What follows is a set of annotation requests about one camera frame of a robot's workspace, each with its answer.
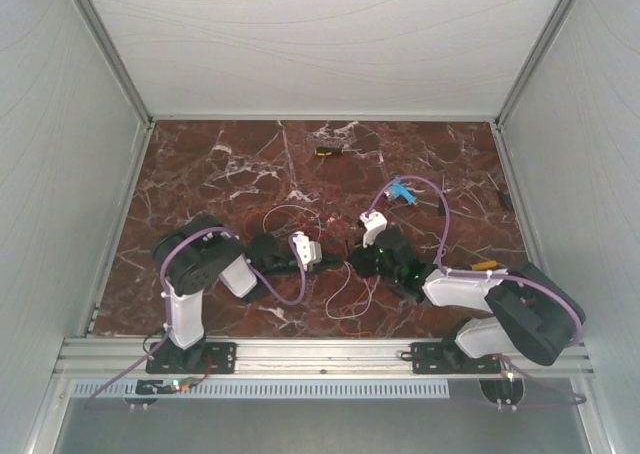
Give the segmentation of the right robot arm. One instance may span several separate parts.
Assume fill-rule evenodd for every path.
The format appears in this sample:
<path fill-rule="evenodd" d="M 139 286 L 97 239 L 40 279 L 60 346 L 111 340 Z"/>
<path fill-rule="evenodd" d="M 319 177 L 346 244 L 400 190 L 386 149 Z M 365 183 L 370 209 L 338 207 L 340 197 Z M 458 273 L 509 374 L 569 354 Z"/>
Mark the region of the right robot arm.
<path fill-rule="evenodd" d="M 517 351 L 550 366 L 583 335 L 584 310 L 530 262 L 515 269 L 441 269 L 423 262 L 397 227 L 365 237 L 348 262 L 363 278 L 389 281 L 392 292 L 413 304 L 485 313 L 454 329 L 449 351 L 456 360 Z"/>

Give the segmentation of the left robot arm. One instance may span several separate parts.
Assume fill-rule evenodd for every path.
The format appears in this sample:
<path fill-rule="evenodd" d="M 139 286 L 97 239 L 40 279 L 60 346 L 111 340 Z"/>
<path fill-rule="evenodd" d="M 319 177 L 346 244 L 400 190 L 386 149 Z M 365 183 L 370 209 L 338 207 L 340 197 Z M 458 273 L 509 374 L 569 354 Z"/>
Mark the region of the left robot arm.
<path fill-rule="evenodd" d="M 204 292 L 221 283 L 236 299 L 265 296 L 267 275 L 319 272 L 325 260 L 319 242 L 302 231 L 287 247 L 271 233 L 244 244 L 212 215 L 197 218 L 161 237 L 151 250 L 166 300 L 168 339 L 151 346 L 145 370 L 153 374 L 234 371 L 235 349 L 208 342 L 203 324 Z"/>

